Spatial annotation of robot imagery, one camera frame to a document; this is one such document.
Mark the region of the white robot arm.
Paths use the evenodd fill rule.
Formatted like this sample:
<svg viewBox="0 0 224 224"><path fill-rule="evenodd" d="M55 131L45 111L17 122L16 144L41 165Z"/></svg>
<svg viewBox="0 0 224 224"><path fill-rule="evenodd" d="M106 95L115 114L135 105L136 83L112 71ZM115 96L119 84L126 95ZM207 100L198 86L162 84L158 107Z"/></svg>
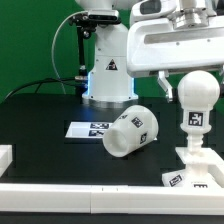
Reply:
<svg viewBox="0 0 224 224"><path fill-rule="evenodd" d="M95 62L83 101L100 107L134 101L133 80L157 76L169 99L171 74L224 66L221 0L75 0Z"/></svg>

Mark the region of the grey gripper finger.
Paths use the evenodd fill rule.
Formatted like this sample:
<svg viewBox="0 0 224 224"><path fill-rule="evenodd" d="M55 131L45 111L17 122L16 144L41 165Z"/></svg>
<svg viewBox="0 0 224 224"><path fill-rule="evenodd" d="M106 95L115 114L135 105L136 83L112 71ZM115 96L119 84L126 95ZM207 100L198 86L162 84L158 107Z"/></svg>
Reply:
<svg viewBox="0 0 224 224"><path fill-rule="evenodd" d="M173 87L168 82L169 72L167 70L160 70L158 72L157 82L165 92L165 96L168 102L173 101Z"/></svg>

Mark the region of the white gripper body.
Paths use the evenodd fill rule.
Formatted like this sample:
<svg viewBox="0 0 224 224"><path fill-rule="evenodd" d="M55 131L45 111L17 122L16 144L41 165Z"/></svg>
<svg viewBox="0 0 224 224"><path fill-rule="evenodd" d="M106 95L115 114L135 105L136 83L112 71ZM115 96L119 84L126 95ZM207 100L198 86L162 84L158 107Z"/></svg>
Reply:
<svg viewBox="0 0 224 224"><path fill-rule="evenodd" d="M140 78L167 70L216 70L224 65L224 16L209 18L208 27L175 30L167 18L131 26L127 38L127 71Z"/></svg>

